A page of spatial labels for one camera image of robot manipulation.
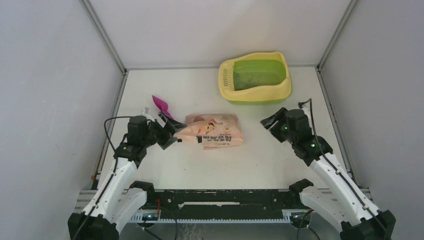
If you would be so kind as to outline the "yellow green litter box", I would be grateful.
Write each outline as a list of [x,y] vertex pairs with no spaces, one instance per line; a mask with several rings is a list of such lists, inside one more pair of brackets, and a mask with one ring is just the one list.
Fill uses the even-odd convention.
[[232,104],[280,103],[293,91],[289,66],[279,52],[254,52],[225,60],[218,71],[221,96]]

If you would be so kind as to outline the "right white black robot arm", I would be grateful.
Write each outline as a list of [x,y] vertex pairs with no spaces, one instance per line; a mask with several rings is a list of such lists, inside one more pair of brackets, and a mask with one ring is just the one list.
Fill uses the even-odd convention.
[[317,135],[313,113],[305,108],[279,111],[262,119],[261,125],[279,142],[288,142],[295,155],[326,184],[332,197],[325,197],[304,178],[289,186],[289,203],[306,206],[338,232],[342,240],[390,240],[395,216],[382,211],[350,178],[333,148]]

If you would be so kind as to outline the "magenta plastic scoop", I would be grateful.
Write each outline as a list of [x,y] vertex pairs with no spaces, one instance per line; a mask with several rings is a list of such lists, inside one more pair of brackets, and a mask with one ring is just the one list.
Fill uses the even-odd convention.
[[167,116],[169,119],[174,119],[172,115],[169,113],[169,105],[164,100],[158,98],[155,95],[152,95],[152,100],[155,106],[161,112],[161,115],[159,115],[159,117]]

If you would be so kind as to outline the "pink cat litter bag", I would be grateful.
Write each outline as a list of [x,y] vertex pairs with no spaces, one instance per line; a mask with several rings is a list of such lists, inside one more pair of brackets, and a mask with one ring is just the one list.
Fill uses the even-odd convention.
[[244,141],[235,114],[192,114],[185,124],[174,136],[182,143],[202,144],[204,150],[237,147]]

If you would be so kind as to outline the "green cat litter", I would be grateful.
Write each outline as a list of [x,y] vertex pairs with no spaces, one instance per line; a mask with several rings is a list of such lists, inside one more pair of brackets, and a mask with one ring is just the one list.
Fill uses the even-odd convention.
[[235,71],[233,74],[233,85],[235,91],[242,91],[260,86],[279,85],[286,77],[285,70]]

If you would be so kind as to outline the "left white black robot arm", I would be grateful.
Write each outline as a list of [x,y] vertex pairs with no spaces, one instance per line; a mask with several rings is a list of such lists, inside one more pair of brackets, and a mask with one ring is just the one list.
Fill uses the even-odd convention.
[[161,124],[149,114],[127,116],[127,132],[118,147],[114,147],[113,161],[107,179],[80,213],[72,213],[67,221],[72,240],[117,240],[124,226],[140,208],[158,207],[151,182],[128,181],[147,155],[147,149],[158,145],[165,150],[177,142],[176,133],[186,128],[163,112]]

